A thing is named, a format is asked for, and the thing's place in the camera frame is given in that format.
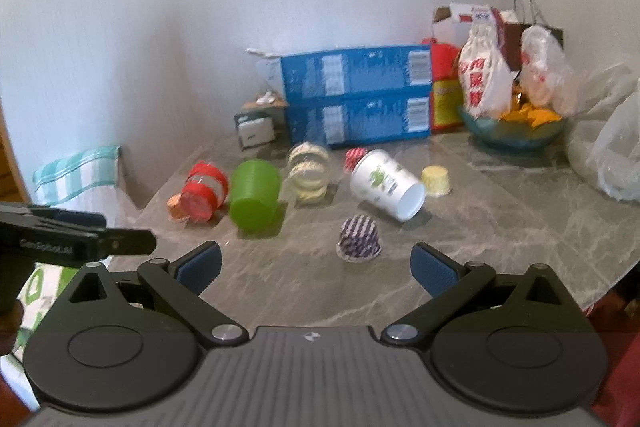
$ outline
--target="green plastic cup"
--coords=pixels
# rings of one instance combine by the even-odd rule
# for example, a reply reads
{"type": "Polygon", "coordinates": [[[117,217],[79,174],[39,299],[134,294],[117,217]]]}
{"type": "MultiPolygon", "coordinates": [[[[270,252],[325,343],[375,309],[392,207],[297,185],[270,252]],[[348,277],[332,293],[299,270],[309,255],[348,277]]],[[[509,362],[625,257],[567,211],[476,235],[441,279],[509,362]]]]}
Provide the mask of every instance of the green plastic cup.
{"type": "Polygon", "coordinates": [[[246,161],[234,171],[229,216],[239,229],[254,232],[273,223],[281,183],[280,171],[264,160],[246,161]]]}

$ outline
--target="white cup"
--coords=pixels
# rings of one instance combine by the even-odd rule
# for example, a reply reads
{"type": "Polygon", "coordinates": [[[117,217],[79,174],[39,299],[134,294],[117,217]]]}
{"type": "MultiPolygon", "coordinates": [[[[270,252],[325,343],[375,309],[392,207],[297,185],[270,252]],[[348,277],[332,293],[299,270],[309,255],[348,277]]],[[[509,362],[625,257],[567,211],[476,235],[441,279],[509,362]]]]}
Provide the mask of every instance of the white cup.
{"type": "Polygon", "coordinates": [[[426,199],[422,182],[383,150],[370,152],[356,165],[351,192],[402,223],[414,217],[426,199]]]}

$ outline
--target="yellow label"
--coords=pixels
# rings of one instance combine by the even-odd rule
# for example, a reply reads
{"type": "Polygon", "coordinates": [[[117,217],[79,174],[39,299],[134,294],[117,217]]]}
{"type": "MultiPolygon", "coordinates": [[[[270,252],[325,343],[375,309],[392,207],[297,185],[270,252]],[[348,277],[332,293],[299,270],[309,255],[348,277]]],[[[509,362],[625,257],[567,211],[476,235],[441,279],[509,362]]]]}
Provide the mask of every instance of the yellow label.
{"type": "Polygon", "coordinates": [[[456,78],[433,83],[433,127],[446,127],[462,123],[458,106],[463,105],[462,86],[456,78]]]}

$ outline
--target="teal bowl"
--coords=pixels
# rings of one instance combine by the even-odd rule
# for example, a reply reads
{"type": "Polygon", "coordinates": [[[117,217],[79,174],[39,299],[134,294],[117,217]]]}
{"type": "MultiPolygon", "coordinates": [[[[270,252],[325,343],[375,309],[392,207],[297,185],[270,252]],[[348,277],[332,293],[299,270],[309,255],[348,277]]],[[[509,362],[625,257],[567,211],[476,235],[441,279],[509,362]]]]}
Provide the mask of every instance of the teal bowl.
{"type": "Polygon", "coordinates": [[[488,146],[506,151],[537,151],[551,145],[558,139],[566,126],[566,119],[558,122],[543,123],[533,129],[524,122],[507,122],[478,118],[459,107],[460,117],[471,134],[481,139],[488,146]]]}

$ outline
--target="striped towel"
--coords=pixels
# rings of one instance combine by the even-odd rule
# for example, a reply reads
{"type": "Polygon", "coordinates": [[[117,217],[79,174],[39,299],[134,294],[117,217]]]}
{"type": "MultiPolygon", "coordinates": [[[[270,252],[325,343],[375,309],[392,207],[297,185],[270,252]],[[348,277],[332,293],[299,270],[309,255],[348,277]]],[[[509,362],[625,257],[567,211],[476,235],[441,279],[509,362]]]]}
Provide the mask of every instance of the striped towel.
{"type": "Polygon", "coordinates": [[[56,205],[101,185],[117,185],[119,147],[101,147],[57,160],[33,173],[36,201],[56,205]]]}

